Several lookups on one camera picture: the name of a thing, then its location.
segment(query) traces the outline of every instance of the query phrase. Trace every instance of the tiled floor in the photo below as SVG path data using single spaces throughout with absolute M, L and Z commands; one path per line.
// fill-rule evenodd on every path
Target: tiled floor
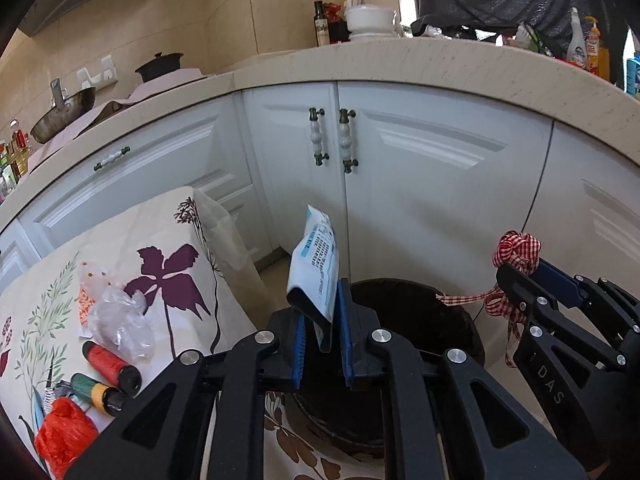
M 291 258 L 285 256 L 260 272 L 264 285 L 266 285 L 267 290 L 275 299 L 277 309 L 289 306 L 286 295 L 290 262 Z

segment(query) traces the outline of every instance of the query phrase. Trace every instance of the drawer handle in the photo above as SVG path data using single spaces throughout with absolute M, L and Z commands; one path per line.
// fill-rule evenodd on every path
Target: drawer handle
M 356 158 L 351 158 L 351 145 L 353 139 L 351 139 L 351 128 L 349 126 L 349 117 L 355 117 L 356 112 L 354 110 L 348 110 L 346 108 L 340 108 L 340 124 L 338 125 L 338 136 L 340 137 L 340 156 L 342 157 L 342 165 L 344 166 L 345 173 L 351 173 L 351 168 L 358 165 Z
M 125 146 L 119 152 L 111 153 L 111 155 L 109 155 L 107 158 L 104 158 L 94 166 L 94 171 L 101 170 L 105 166 L 108 166 L 109 164 L 113 164 L 121 156 L 126 155 L 130 151 L 131 151 L 131 148 L 129 146 Z
M 318 115 L 324 115 L 324 108 L 316 110 L 309 108 L 309 121 L 311 122 L 311 144 L 314 147 L 314 159 L 316 166 L 322 166 L 323 160 L 329 160 L 329 154 L 322 152 L 322 133 L 320 132 L 320 123 Z

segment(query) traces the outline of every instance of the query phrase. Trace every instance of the countertop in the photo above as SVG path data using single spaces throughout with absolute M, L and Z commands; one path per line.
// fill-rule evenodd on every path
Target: countertop
M 0 232 L 62 174 L 133 130 L 211 98 L 275 84 L 365 80 L 468 92 L 562 121 L 640 164 L 640 102 L 588 72 L 526 50 L 437 38 L 372 40 L 258 56 L 236 67 L 151 97 L 64 146 L 0 206 Z

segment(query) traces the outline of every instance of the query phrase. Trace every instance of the red gingham ribbon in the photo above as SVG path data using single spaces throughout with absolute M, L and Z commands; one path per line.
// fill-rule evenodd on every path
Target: red gingham ribbon
M 540 241 L 528 233 L 507 231 L 500 238 L 492 261 L 496 268 L 502 264 L 511 264 L 520 272 L 529 276 L 536 271 L 540 264 Z M 512 333 L 520 340 L 518 323 L 523 324 L 526 318 L 519 309 L 514 308 L 497 284 L 484 294 L 476 294 L 474 296 L 436 296 L 436 298 L 446 305 L 463 305 L 484 300 L 482 304 L 489 315 L 503 316 L 509 320 L 508 341 L 511 339 Z M 510 367 L 514 367 L 513 362 L 506 354 L 505 359 Z

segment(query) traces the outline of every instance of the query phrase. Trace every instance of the tablecloth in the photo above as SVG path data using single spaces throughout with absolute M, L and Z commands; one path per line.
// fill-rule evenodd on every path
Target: tablecloth
M 88 334 L 81 319 L 107 283 L 138 288 L 148 300 L 156 348 L 135 363 L 143 388 L 185 349 L 231 349 L 255 332 L 250 317 L 262 322 L 273 309 L 231 216 L 190 187 L 134 206 L 37 263 L 0 296 L 0 403 L 47 472 L 33 447 L 46 388 L 76 372 L 105 382 L 82 356 L 81 335 Z M 265 479 L 383 478 L 381 460 L 345 455 L 315 436 L 303 416 L 292 425 L 284 398 L 266 397 Z M 113 420 L 96 408 L 87 415 L 100 431 Z

